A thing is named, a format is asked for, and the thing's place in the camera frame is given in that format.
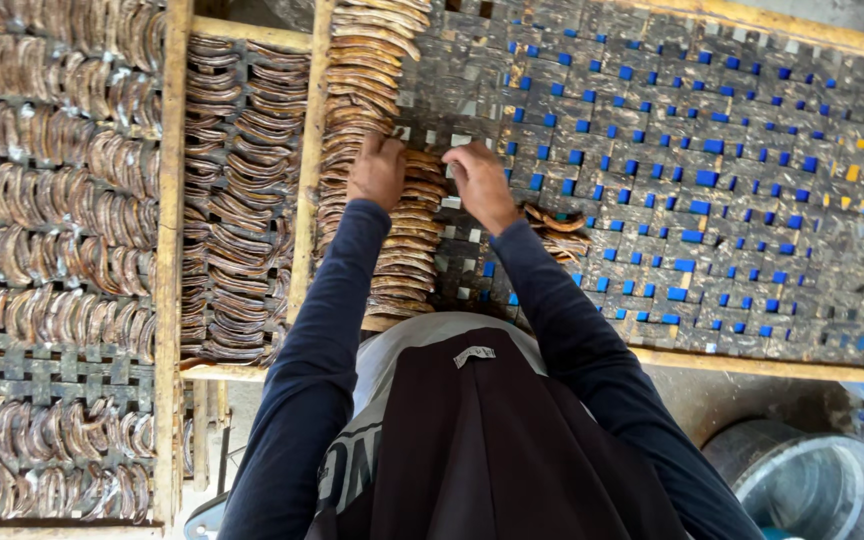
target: person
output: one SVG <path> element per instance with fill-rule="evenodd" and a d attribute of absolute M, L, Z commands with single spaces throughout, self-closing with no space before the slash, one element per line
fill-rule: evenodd
<path fill-rule="evenodd" d="M 266 377 L 219 537 L 762 538 L 522 219 L 497 157 L 472 142 L 442 160 L 535 338 L 450 312 L 360 345 L 405 166 L 401 141 L 369 134 Z"/>

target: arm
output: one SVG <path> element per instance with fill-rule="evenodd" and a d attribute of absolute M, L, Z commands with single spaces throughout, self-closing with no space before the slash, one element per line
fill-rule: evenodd
<path fill-rule="evenodd" d="M 600 426 L 653 464 L 693 537 L 761 539 L 732 490 L 666 410 L 636 356 L 519 218 L 496 158 L 481 143 L 464 148 L 442 159 L 459 163 L 453 163 L 453 174 L 462 203 L 496 236 L 493 247 L 549 376 L 571 388 Z"/>
<path fill-rule="evenodd" d="M 317 469 L 352 415 L 359 329 L 378 252 L 392 227 L 388 211 L 402 194 L 403 150 L 400 141 L 367 139 L 356 158 L 335 239 L 266 375 L 225 505 L 222 538 L 306 535 Z"/>

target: blue plastic square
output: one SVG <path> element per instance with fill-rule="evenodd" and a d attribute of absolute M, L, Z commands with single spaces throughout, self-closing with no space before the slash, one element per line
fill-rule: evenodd
<path fill-rule="evenodd" d="M 704 236 L 701 230 L 683 230 L 681 232 L 681 241 L 701 244 Z"/>
<path fill-rule="evenodd" d="M 688 258 L 675 259 L 675 269 L 679 272 L 695 272 L 695 261 Z"/>
<path fill-rule="evenodd" d="M 719 173 L 715 171 L 698 171 L 695 173 L 695 184 L 705 188 L 715 188 L 719 181 Z"/>
<path fill-rule="evenodd" d="M 675 302 L 685 302 L 686 295 L 689 293 L 688 289 L 683 289 L 680 287 L 669 287 L 668 299 L 673 300 Z"/>
<path fill-rule="evenodd" d="M 711 202 L 692 201 L 688 206 L 690 214 L 709 215 L 712 209 L 713 204 Z"/>
<path fill-rule="evenodd" d="M 702 151 L 711 154 L 724 154 L 726 150 L 726 141 L 707 138 L 702 145 Z"/>

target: clothing label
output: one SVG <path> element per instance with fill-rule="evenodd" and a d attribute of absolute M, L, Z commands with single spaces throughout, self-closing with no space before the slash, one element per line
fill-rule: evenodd
<path fill-rule="evenodd" d="M 469 357 L 478 357 L 480 359 L 494 359 L 496 357 L 496 351 L 492 350 L 488 347 L 469 347 L 462 351 L 461 354 L 452 358 L 452 361 L 455 362 L 456 368 L 461 368 L 466 365 L 466 361 Z"/>

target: wooden frame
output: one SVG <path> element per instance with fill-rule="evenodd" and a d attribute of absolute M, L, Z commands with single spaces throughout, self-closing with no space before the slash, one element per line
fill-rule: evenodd
<path fill-rule="evenodd" d="M 864 55 L 864 32 L 847 30 L 827 24 L 775 13 L 723 0 L 619 0 L 618 3 L 673 13 L 681 17 L 701 19 L 759 30 L 770 34 L 781 33 L 802 43 L 812 43 L 841 51 Z M 295 322 L 306 290 L 312 279 L 312 253 L 315 249 L 315 205 L 313 195 L 318 183 L 318 155 L 322 147 L 322 129 L 325 125 L 324 104 L 327 98 L 323 77 L 323 64 L 330 42 L 330 19 L 335 0 L 318 0 L 315 26 L 312 32 L 312 72 L 309 83 L 308 110 L 305 117 L 305 141 L 302 168 L 298 183 L 298 207 L 295 217 L 295 249 L 292 286 L 289 290 L 288 322 Z M 386 331 L 399 320 L 368 316 L 362 329 Z M 809 362 L 785 362 L 770 359 L 740 358 L 716 354 L 696 354 L 675 350 L 650 350 L 632 347 L 645 364 L 669 367 L 724 370 L 736 373 L 864 383 L 864 367 L 834 366 Z M 184 372 L 186 379 L 221 378 L 235 381 L 265 380 L 265 370 L 246 370 L 203 367 Z"/>

